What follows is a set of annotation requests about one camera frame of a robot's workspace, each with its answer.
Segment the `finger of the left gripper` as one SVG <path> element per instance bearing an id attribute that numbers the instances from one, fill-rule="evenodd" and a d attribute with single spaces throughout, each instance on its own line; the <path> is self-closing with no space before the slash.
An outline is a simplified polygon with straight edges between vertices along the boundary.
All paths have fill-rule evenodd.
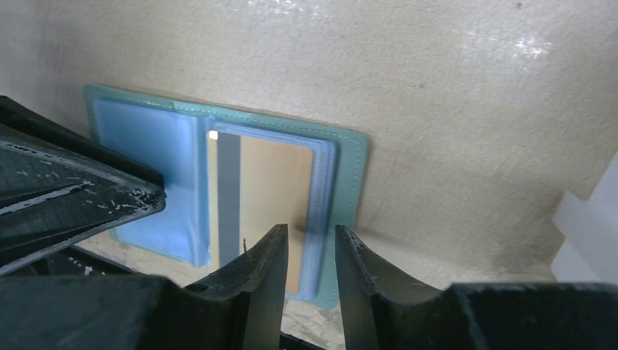
<path id="1" fill-rule="evenodd" d="M 1 124 L 159 187 L 164 186 L 163 176 L 156 170 L 48 120 L 7 96 L 1 97 Z"/>
<path id="2" fill-rule="evenodd" d="M 3 275 L 164 207 L 156 182 L 28 136 L 1 136 Z"/>

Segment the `gold card black stripe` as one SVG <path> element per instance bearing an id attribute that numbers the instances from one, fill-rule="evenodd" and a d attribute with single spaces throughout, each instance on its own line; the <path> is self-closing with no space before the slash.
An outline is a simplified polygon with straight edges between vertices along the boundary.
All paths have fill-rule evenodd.
<path id="1" fill-rule="evenodd" d="M 272 226 L 287 224 L 286 293 L 298 293 L 312 150 L 215 130 L 207 133 L 207 149 L 212 269 L 247 252 Z"/>

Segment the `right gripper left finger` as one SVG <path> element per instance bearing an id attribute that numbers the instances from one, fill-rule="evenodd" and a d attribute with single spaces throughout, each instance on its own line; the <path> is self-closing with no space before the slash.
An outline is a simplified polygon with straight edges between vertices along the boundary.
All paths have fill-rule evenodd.
<path id="1" fill-rule="evenodd" d="M 3 349 L 277 349 L 288 227 L 180 287 L 80 248 L 1 278 Z"/>

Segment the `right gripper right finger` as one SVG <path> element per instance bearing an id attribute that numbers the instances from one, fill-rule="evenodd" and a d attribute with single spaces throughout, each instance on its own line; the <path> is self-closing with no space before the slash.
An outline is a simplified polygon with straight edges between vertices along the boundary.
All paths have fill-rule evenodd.
<path id="1" fill-rule="evenodd" d="M 348 349 L 615 349 L 617 287 L 602 283 L 454 283 L 408 275 L 335 228 Z"/>

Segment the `teal card holder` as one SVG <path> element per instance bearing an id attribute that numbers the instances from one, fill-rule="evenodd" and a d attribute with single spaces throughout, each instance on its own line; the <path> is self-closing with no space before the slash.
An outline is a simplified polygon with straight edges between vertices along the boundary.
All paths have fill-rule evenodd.
<path id="1" fill-rule="evenodd" d="M 337 305 L 335 226 L 355 222 L 367 163 L 366 136 L 317 122 L 103 85 L 86 86 L 84 95 L 93 138 L 154 168 L 165 180 L 165 209 L 113 229 L 111 237 L 197 268 L 216 270 L 209 250 L 207 133 L 222 131 L 311 149 L 300 290 L 286 294 L 322 308 Z"/>

